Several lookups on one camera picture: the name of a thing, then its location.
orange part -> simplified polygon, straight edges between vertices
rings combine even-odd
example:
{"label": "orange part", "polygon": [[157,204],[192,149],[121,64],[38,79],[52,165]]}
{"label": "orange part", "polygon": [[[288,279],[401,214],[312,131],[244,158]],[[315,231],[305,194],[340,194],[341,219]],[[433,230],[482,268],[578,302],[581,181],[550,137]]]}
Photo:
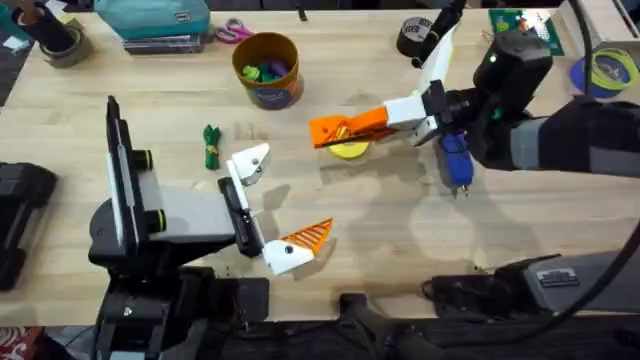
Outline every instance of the orange part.
{"label": "orange part", "polygon": [[353,141],[377,141],[395,133],[395,130],[387,128],[387,119],[384,106],[352,118],[335,115],[313,119],[309,121],[311,142],[318,149],[328,143],[350,138]]}
{"label": "orange part", "polygon": [[314,255],[320,251],[329,237],[333,218],[308,226],[302,230],[283,236],[280,240],[310,249]]}
{"label": "orange part", "polygon": [[326,116],[309,121],[313,147],[321,148],[325,143],[332,141],[337,136],[338,129],[348,121],[349,118],[344,115]]}

container with colorful items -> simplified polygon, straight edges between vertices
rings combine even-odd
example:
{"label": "container with colorful items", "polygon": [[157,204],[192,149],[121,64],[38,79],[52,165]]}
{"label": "container with colorful items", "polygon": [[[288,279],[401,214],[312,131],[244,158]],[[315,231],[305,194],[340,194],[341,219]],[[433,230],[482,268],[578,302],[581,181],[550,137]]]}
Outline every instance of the container with colorful items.
{"label": "container with colorful items", "polygon": [[263,109],[282,109],[301,95],[298,50],[277,33],[244,39],[233,52],[233,67],[251,101]]}

scissors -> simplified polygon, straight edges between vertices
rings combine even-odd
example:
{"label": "scissors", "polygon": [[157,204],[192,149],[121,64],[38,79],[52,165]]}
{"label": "scissors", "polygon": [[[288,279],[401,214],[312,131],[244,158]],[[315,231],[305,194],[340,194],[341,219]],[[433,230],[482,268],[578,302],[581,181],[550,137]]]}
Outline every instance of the scissors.
{"label": "scissors", "polygon": [[237,44],[240,41],[253,35],[240,19],[231,18],[224,23],[223,27],[216,27],[216,38],[225,44]]}

wooden table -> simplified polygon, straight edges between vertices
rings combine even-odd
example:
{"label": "wooden table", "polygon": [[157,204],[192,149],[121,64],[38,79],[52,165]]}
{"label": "wooden table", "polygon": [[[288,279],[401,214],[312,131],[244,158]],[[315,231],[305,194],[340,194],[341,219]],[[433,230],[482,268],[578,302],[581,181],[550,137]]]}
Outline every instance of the wooden table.
{"label": "wooden table", "polygon": [[[222,156],[267,141],[273,162],[248,190],[265,235],[275,238],[327,217],[332,240],[319,261],[293,275],[270,275],[261,259],[235,248],[196,261],[222,276],[271,280],[270,319],[335,317],[345,291],[366,291],[393,316],[432,314],[417,296],[434,275],[472,264],[493,268],[526,257],[617,249],[640,214],[640,182],[557,172],[500,172],[476,167],[470,197],[455,200],[442,184],[432,145],[372,146],[359,160],[338,160],[310,145],[307,121],[353,115],[401,97],[418,71],[395,50],[401,22],[435,11],[214,13],[240,16],[254,31],[278,31],[297,44],[304,94],[293,107],[264,111],[249,102],[231,67],[233,46],[203,54],[129,56],[96,15],[78,15],[97,53],[56,70],[34,50],[0,116],[3,161],[33,162],[60,182],[34,231],[18,288],[0,296],[0,325],[93,323],[106,272],[87,260],[89,221],[107,196],[105,104],[113,94],[132,140],[152,149],[165,185],[218,191],[225,170],[204,168],[202,129],[220,126]],[[487,12],[468,10],[455,34],[448,88],[472,86],[488,43]],[[549,114],[574,93],[574,58],[558,58],[530,110]],[[637,89],[624,98],[637,99]]]}

cable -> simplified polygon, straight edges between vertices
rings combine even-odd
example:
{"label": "cable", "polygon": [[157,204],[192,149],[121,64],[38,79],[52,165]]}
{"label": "cable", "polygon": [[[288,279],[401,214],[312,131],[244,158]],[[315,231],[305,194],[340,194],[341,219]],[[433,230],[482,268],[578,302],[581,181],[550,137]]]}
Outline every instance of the cable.
{"label": "cable", "polygon": [[591,34],[589,33],[589,27],[585,20],[584,11],[582,6],[577,0],[569,0],[569,5],[576,15],[578,20],[578,27],[582,34],[582,41],[584,43],[584,94],[591,96],[591,73],[593,71],[593,48],[591,45]]}
{"label": "cable", "polygon": [[[591,49],[591,36],[589,34],[589,29],[586,26],[586,21],[584,18],[584,13],[580,4],[577,3],[577,0],[569,0],[573,11],[578,18],[578,24],[580,25],[580,30],[582,32],[584,45],[585,45],[585,95],[590,96],[590,85],[591,85],[591,72],[592,72],[592,57],[593,57],[593,49]],[[636,225],[635,229],[631,233],[631,236],[624,244],[620,252],[616,255],[613,261],[609,264],[609,266],[605,269],[605,271],[600,275],[598,280],[593,284],[593,286],[587,290],[581,298],[576,300],[573,305],[569,306],[559,315],[550,319],[547,323],[541,325],[540,327],[518,335],[511,338],[506,339],[492,339],[492,340],[476,340],[476,341],[458,341],[451,342],[445,344],[438,344],[438,346],[442,348],[451,348],[451,347],[468,347],[468,346],[496,346],[496,345],[508,345],[519,343],[522,341],[526,341],[532,339],[536,336],[539,336],[547,331],[553,330],[564,323],[571,316],[575,315],[578,311],[582,310],[585,306],[587,306],[593,299],[595,299],[600,293],[615,279],[615,277],[622,271],[627,262],[633,257],[638,248],[640,247],[640,222]]]}
{"label": "cable", "polygon": [[380,356],[378,356],[378,352],[376,351],[376,347],[374,346],[373,342],[371,342],[371,339],[369,338],[369,336],[367,336],[367,331],[365,330],[365,328],[358,321],[354,321],[353,325],[355,325],[356,329],[358,330],[360,338],[364,343],[367,351],[369,351],[369,355],[371,355],[371,358],[373,360],[379,360]]}
{"label": "cable", "polygon": [[357,343],[356,340],[352,339],[351,337],[347,336],[347,334],[343,333],[340,329],[338,329],[337,327],[332,327],[331,330],[333,330],[333,332],[336,333],[336,335],[338,335],[339,338],[341,338],[342,340],[348,342],[349,344],[351,344],[353,347],[356,347],[360,350],[364,350],[367,351],[367,347]]}
{"label": "cable", "polygon": [[[305,329],[302,329],[302,330],[298,330],[298,331],[294,331],[294,332],[292,332],[290,334],[286,334],[284,336],[284,338],[289,340],[291,338],[295,338],[297,336],[304,335],[304,334],[307,334],[307,333],[310,333],[310,332],[315,332],[315,331],[322,330],[322,329],[325,329],[325,328],[333,327],[336,324],[337,324],[337,321],[331,321],[331,322],[323,323],[323,324],[316,325],[316,326],[310,326],[308,328],[305,328]],[[232,334],[232,336],[234,338],[237,338],[237,339],[240,339],[240,340],[245,340],[245,341],[269,341],[269,340],[273,341],[273,340],[277,340],[278,339],[277,336],[273,336],[273,335],[242,336],[242,335],[239,335],[239,334],[236,333],[236,334]]]}
{"label": "cable", "polygon": [[66,349],[66,348],[68,348],[68,347],[69,347],[69,345],[73,344],[73,342],[74,342],[74,341],[78,340],[78,338],[79,338],[80,336],[82,336],[83,334],[85,334],[87,331],[89,331],[89,330],[90,330],[90,329],[92,329],[92,328],[93,328],[93,325],[90,325],[90,326],[87,326],[86,328],[84,328],[84,329],[80,330],[80,331],[76,334],[76,336],[72,337],[72,338],[71,338],[71,340],[67,341],[67,343],[66,343],[66,344],[64,344],[64,348],[65,348],[65,349]]}

